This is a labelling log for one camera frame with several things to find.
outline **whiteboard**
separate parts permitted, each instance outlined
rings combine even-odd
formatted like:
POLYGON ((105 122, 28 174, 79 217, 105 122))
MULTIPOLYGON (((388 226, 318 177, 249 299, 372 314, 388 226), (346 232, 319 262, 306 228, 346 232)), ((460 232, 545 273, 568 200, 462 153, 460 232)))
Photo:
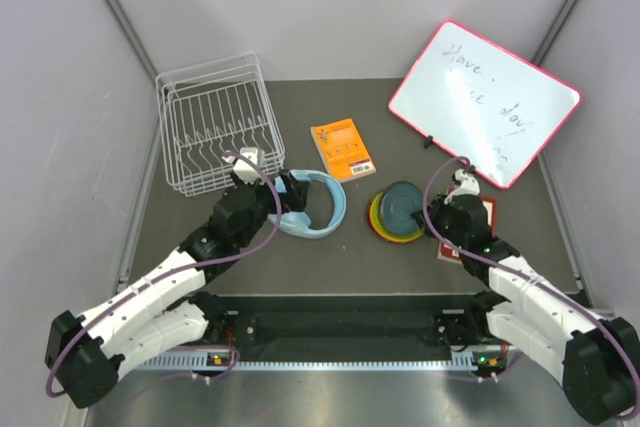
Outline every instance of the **whiteboard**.
POLYGON ((444 22, 389 103, 392 113, 506 189, 580 103, 567 83, 444 22))

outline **headphone ear cup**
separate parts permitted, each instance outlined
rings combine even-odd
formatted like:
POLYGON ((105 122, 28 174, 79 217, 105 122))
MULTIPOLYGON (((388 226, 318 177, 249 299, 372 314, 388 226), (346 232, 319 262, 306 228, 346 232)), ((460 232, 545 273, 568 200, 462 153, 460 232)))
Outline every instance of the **headphone ear cup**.
POLYGON ((302 234, 311 227, 311 218, 306 212, 287 212, 282 215, 280 229, 288 234, 302 234))

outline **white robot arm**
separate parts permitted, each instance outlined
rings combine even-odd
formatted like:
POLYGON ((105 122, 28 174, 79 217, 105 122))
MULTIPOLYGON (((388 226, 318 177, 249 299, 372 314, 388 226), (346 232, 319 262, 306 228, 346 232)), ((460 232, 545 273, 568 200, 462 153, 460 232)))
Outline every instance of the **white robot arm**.
POLYGON ((454 190, 427 207, 431 225, 423 213, 414 218, 427 235, 456 247, 465 270, 488 287, 466 312, 474 335, 517 347, 556 379, 574 409, 591 423, 633 407, 633 377, 640 368, 633 326, 621 317, 602 319, 555 288, 493 235, 473 175, 461 169, 453 181, 454 190))

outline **stacked plates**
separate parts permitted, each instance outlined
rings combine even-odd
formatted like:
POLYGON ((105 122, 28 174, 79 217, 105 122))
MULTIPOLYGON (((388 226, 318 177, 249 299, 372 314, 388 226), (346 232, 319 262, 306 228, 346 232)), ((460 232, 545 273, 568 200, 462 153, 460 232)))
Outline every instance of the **stacked plates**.
POLYGON ((411 214, 422 210, 422 192, 410 182, 396 182, 369 203, 367 218, 373 231, 389 242, 406 244, 422 231, 411 214))

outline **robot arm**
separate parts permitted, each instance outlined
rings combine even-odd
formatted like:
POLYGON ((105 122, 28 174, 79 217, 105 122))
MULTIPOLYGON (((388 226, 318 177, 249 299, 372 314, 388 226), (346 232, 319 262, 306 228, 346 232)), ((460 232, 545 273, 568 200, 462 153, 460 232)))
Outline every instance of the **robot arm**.
MULTIPOLYGON (((242 149, 240 154, 258 166, 262 163, 259 149, 242 149)), ((235 261, 207 268, 185 266, 239 254, 276 211, 273 193, 259 182, 253 167, 237 160, 231 176, 235 185, 225 190, 209 220, 154 270, 97 307, 78 316, 66 311, 53 320, 45 357, 52 370, 71 340, 87 330, 55 372, 76 407, 98 402, 128 372, 159 353, 203 337, 217 339, 224 332, 226 312, 214 296, 184 296, 212 282, 235 261), (113 311, 95 323, 107 309, 113 311)), ((278 194, 281 205, 304 210, 309 182, 287 172, 280 178, 286 186, 278 194)))
MULTIPOLYGON (((503 339, 538 363, 590 423, 599 424, 633 407, 631 374, 592 320, 613 334, 637 371, 640 343, 633 326, 620 317, 608 321, 592 312, 590 319, 582 315, 581 306, 531 268, 515 248, 493 236, 473 175, 459 170, 453 181, 455 189, 437 196, 427 212, 436 231, 461 249, 465 270, 490 289, 475 296, 466 312, 474 334, 503 339)), ((425 228, 424 217, 414 218, 434 236, 425 228)))

